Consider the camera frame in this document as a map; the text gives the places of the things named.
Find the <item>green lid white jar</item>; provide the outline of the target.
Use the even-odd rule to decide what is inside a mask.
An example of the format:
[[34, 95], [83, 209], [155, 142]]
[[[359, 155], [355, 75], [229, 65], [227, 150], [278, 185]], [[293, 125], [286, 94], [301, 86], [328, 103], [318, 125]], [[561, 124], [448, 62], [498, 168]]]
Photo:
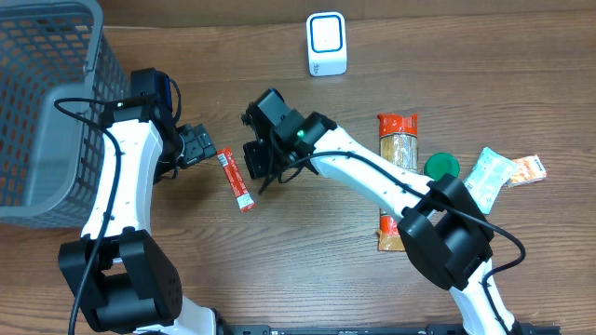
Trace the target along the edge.
[[458, 160], [448, 153], [436, 153], [428, 158], [424, 164], [423, 173], [434, 181], [440, 180], [445, 174], [456, 178], [460, 174]]

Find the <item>orange tissue pack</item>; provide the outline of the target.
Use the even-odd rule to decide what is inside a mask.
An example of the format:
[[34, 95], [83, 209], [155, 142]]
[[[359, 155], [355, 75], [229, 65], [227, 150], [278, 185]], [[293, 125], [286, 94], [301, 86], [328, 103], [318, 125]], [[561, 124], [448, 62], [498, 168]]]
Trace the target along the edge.
[[548, 176], [537, 154], [516, 158], [513, 159], [513, 162], [518, 169], [507, 181], [508, 187], [542, 181]]

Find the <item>orange long noodle package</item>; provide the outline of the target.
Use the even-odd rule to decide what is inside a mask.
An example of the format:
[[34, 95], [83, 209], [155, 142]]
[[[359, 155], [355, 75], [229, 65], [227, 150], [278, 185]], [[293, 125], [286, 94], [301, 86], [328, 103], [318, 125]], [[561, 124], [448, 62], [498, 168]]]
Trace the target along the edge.
[[[416, 172], [418, 165], [417, 114], [379, 114], [380, 155], [393, 165]], [[377, 230], [379, 251], [404, 251], [397, 222], [384, 210], [379, 210]]]

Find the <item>red snack stick packet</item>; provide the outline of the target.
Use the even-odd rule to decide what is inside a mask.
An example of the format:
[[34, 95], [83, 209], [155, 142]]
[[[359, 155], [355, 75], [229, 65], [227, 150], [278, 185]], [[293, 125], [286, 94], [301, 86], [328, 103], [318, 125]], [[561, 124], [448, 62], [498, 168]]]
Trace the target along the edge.
[[239, 209], [242, 212], [247, 212], [255, 208], [255, 203], [246, 186], [246, 183], [244, 182], [240, 174], [232, 150], [229, 147], [224, 147], [221, 151], [217, 153], [217, 158], [219, 159], [223, 167], [223, 171], [225, 173], [226, 178], [228, 179], [228, 182], [234, 193], [235, 199], [237, 200]]

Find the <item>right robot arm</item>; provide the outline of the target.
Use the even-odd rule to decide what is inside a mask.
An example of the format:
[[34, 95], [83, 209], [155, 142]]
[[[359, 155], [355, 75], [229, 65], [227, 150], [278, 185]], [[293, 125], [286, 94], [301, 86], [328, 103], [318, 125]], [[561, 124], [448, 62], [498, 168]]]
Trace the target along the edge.
[[463, 182], [452, 175], [434, 181], [395, 166], [317, 112], [302, 116], [269, 88], [248, 105], [241, 120], [255, 134], [244, 146], [254, 179], [286, 182], [284, 173], [307, 168], [339, 181], [393, 218], [407, 257], [429, 282], [450, 292], [468, 334], [520, 334], [522, 325], [503, 303], [494, 275], [521, 263], [519, 256], [493, 266], [491, 242], [502, 235], [488, 222]]

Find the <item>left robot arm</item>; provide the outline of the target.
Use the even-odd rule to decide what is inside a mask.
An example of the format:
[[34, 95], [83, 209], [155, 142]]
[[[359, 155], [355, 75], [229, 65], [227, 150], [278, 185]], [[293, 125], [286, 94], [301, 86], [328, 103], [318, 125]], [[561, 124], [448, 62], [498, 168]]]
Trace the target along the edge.
[[217, 154], [207, 130], [181, 125], [177, 83], [155, 69], [130, 75], [130, 95], [88, 100], [101, 106], [102, 171], [79, 240], [64, 243], [59, 267], [74, 303], [68, 331], [83, 315], [96, 332], [204, 334], [226, 332], [218, 312], [183, 295], [178, 271], [151, 235], [153, 187]]

